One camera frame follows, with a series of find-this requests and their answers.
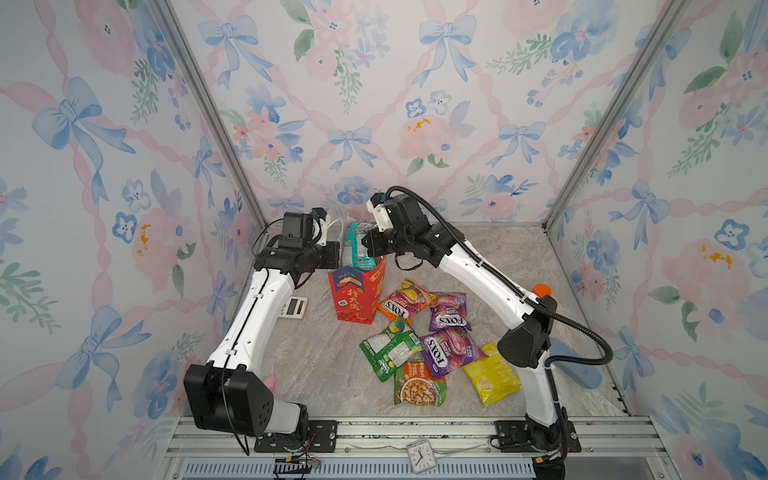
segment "orange round object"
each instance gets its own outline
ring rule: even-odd
[[[544,298],[547,295],[552,296],[552,289],[543,283],[539,283],[537,286],[533,287],[532,292],[539,298]]]

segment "snack bag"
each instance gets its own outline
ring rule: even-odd
[[[445,379],[433,379],[424,359],[413,356],[395,371],[395,405],[442,405],[448,393]]]
[[[395,318],[379,335],[363,340],[360,349],[382,382],[411,355],[424,350],[419,338],[402,318]]]
[[[464,367],[464,372],[478,391],[482,404],[489,406],[510,393],[517,392],[521,384],[518,376],[498,352],[496,345],[489,343],[482,347],[482,351],[488,358],[470,363]]]
[[[421,341],[424,346],[424,362],[436,379],[487,357],[472,341],[469,332],[458,326],[423,336]]]
[[[373,223],[352,222],[344,236],[344,250],[342,251],[342,265],[351,266],[361,272],[369,272],[376,268],[376,259],[368,257],[368,249],[362,244],[362,238],[368,230],[376,228]]]
[[[406,278],[392,295],[381,302],[379,311],[390,320],[401,316],[411,325],[413,314],[424,310],[434,299],[434,295]]]
[[[435,292],[437,298],[429,305],[432,309],[430,332],[439,332],[452,326],[463,326],[467,330],[472,325],[467,321],[467,294],[460,292]]]

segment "square white clock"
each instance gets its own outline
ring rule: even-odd
[[[408,457],[411,459],[413,473],[419,474],[432,470],[437,466],[435,453],[429,440],[423,440],[413,445],[408,445]]]

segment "red box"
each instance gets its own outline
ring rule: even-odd
[[[336,304],[336,317],[345,322],[373,323],[384,288],[386,257],[370,272],[344,266],[328,274],[331,294]]]

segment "floral wallpaper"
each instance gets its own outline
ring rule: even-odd
[[[550,231],[686,479],[768,478],[767,49],[767,1],[691,2]]]
[[[0,18],[0,479],[153,478],[253,218],[141,0]]]
[[[451,221],[508,223],[546,217],[664,6],[170,3],[269,219],[367,218],[399,184]]]

